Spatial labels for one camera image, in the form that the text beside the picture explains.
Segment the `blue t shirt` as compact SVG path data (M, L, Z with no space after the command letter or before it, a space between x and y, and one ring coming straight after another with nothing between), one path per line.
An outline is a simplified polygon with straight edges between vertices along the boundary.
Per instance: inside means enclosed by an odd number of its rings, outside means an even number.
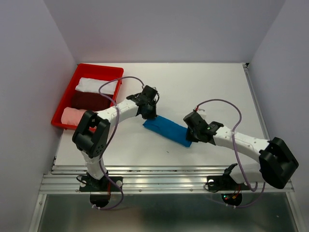
M190 147L192 142L186 139L187 128L165 118L157 116L155 119L147 119L143 126L167 139L170 139L184 147Z

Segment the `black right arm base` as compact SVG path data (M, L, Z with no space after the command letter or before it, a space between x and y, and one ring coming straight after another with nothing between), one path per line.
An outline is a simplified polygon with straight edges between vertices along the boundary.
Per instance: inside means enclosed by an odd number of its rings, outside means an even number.
M222 175L212 175L207 177L207 182L204 184L204 189L208 192L216 193L219 191L232 191L232 190L249 190L243 182L237 183L232 179L230 174L237 167L238 164L231 164L224 170Z

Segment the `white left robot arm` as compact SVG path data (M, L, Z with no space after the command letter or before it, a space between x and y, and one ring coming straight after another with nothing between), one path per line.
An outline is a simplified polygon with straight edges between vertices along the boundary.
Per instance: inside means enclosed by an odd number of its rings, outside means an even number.
M108 109L86 111L83 114L72 141L84 157L87 173L92 177L90 183L96 190L103 190L107 186L107 170L102 156L118 124L139 115L143 119L155 119L156 97L157 90L146 85L141 93L130 95Z

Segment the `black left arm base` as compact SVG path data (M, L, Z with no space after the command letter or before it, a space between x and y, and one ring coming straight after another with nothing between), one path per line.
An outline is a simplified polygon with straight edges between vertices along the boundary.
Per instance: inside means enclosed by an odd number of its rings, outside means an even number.
M96 180L89 175L78 175L76 180L80 183L80 192L120 192L106 177Z

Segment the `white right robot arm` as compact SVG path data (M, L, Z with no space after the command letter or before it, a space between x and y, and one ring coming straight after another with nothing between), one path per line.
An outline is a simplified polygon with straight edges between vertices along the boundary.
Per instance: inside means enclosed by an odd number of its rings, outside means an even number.
M266 182L283 189L299 167L291 150L280 138L258 139L233 132L222 123L207 123L196 111L183 120L187 125L188 140L229 148L254 160L252 164L234 163L225 169L222 183L228 189L245 182Z

